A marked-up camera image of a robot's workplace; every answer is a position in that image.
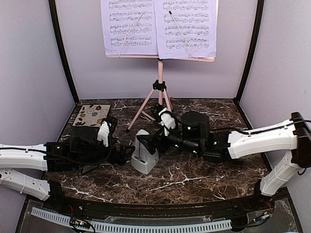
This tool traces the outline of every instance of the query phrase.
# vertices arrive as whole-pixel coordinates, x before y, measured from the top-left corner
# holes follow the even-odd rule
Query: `sheet music page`
[[[155,0],[160,59],[216,56],[217,0]],[[190,44],[189,48],[183,35]]]
[[[158,54],[154,0],[101,0],[101,8],[106,55],[119,55],[123,44],[121,55]]]

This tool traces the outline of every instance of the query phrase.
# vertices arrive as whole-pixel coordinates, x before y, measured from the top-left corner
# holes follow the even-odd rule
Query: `music stand pole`
[[[158,59],[158,71],[159,71],[159,79],[156,80],[156,82],[153,84],[153,89],[151,90],[151,92],[149,93],[149,95],[147,96],[147,98],[145,99],[144,103],[142,104],[142,106],[140,107],[140,109],[138,110],[138,112],[136,113],[134,119],[132,120],[131,124],[129,125],[129,127],[126,129],[126,132],[130,132],[131,128],[133,127],[135,121],[138,119],[139,115],[141,113],[143,113],[146,117],[148,117],[150,120],[155,121],[155,119],[150,116],[149,114],[147,114],[146,112],[144,112],[144,108],[147,105],[149,99],[151,98],[152,94],[158,90],[159,91],[159,104],[163,105],[163,95],[164,95],[164,99],[165,99],[165,103],[166,106],[168,108],[169,111],[172,111],[173,107],[172,104],[170,102],[169,96],[167,94],[166,91],[166,85],[165,82],[163,81],[163,60]]]

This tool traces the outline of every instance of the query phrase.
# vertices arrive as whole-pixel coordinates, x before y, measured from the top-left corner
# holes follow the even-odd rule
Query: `floral patterned mat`
[[[83,105],[73,125],[100,127],[102,125],[102,119],[107,117],[109,109],[110,105],[105,104]]]

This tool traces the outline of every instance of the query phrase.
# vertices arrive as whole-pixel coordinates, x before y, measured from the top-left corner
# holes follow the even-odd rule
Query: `marble tabletop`
[[[82,105],[110,104],[111,116],[119,120],[113,136],[117,143],[133,145],[140,129],[155,133],[157,127],[141,115],[130,133],[125,130],[143,100],[83,100],[73,111],[59,139],[70,136],[70,128]],[[157,100],[149,101],[148,113]],[[246,128],[232,100],[172,99],[174,114],[181,117],[189,110],[207,114],[210,127]],[[227,200],[252,195],[254,184],[268,173],[260,154],[240,161],[211,164],[189,152],[169,149],[148,174],[136,171],[131,163],[123,166],[102,164],[97,170],[80,175],[79,171],[46,172],[43,179],[60,182],[68,197],[123,204],[189,204]]]

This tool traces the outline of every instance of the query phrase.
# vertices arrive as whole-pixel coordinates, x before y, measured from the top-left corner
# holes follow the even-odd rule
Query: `white wall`
[[[242,107],[254,127],[300,112],[311,119],[311,2],[265,1],[262,26]],[[275,166],[281,153],[270,153]],[[311,172],[288,183],[305,232],[311,229]]]
[[[0,143],[57,139],[74,102],[53,32],[48,1],[0,1]],[[40,172],[26,171],[39,177]],[[0,232],[15,232],[25,196],[0,187]]]
[[[57,0],[71,72],[81,99],[145,98],[156,59],[106,58],[100,0]],[[243,73],[256,0],[220,0],[214,63],[164,61],[172,97],[233,98]]]

